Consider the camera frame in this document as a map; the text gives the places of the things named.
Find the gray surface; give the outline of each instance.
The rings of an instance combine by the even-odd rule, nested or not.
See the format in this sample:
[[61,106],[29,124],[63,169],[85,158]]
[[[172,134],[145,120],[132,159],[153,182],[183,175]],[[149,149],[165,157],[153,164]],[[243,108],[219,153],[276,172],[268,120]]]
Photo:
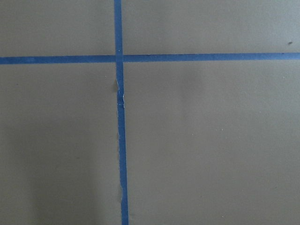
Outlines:
[[300,63],[125,64],[131,225],[300,223]]
[[298,0],[122,2],[125,54],[300,52]]
[[0,21],[0,56],[114,54],[112,0],[2,0]]
[[119,225],[114,64],[0,66],[0,224]]

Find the vertical tape strip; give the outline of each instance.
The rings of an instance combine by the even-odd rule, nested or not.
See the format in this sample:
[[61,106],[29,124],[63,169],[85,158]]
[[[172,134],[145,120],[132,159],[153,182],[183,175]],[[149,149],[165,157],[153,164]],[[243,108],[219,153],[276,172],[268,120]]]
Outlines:
[[124,77],[123,77],[123,41],[122,41],[122,13],[121,0],[114,0],[114,26],[116,45],[116,74],[118,82],[118,130],[120,154],[120,183],[122,189],[121,213],[122,225],[128,225],[128,198],[127,198],[127,166],[126,166],[126,139],[125,139],[125,109],[124,109]]

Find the blue painter's tape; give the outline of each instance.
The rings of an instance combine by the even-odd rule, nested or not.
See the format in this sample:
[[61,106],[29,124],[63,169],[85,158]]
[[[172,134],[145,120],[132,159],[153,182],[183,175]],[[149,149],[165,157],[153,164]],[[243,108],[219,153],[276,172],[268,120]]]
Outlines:
[[300,60],[300,53],[213,53],[124,55],[124,62],[225,61],[225,60]]
[[52,64],[115,62],[114,55],[0,57],[0,64]]
[[125,109],[124,109],[124,75],[123,75],[123,40],[121,0],[114,0],[114,26],[116,46],[116,74],[118,82],[118,130],[120,154],[120,184],[122,189],[121,214],[122,225],[128,225],[128,195],[127,195],[127,164],[125,137]]

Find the gray floor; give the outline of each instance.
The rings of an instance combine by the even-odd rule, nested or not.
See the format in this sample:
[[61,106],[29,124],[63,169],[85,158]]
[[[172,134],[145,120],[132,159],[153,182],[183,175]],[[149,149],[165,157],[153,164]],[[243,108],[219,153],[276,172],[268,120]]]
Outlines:
[[120,224],[114,64],[0,74],[0,223]]
[[300,223],[298,61],[125,64],[131,225]]
[[[300,52],[297,0],[123,0],[124,54]],[[0,57],[113,55],[113,0],[3,0]],[[130,225],[300,223],[300,61],[125,63]],[[114,63],[0,65],[0,224],[120,225]]]

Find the blue tape strip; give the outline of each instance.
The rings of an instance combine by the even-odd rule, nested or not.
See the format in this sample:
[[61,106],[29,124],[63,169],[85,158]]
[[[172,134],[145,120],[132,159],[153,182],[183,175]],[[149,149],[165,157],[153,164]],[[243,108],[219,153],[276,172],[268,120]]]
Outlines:
[[114,55],[0,57],[0,64],[52,64],[115,62]]
[[0,57],[2,64],[54,64],[54,63],[99,63],[99,62],[158,62],[158,61],[221,61],[221,60],[300,60],[300,52],[288,53],[213,53],[213,54],[154,54],[123,55],[122,36],[116,33],[116,56],[24,56]]
[[116,45],[116,74],[118,82],[118,130],[120,154],[120,183],[122,189],[121,213],[122,225],[128,225],[128,197],[127,197],[127,165],[125,138],[125,109],[124,109],[124,76],[123,76],[123,40],[121,0],[114,0],[114,26]]
[[213,53],[124,55],[124,62],[221,61],[221,60],[300,60],[300,53]]

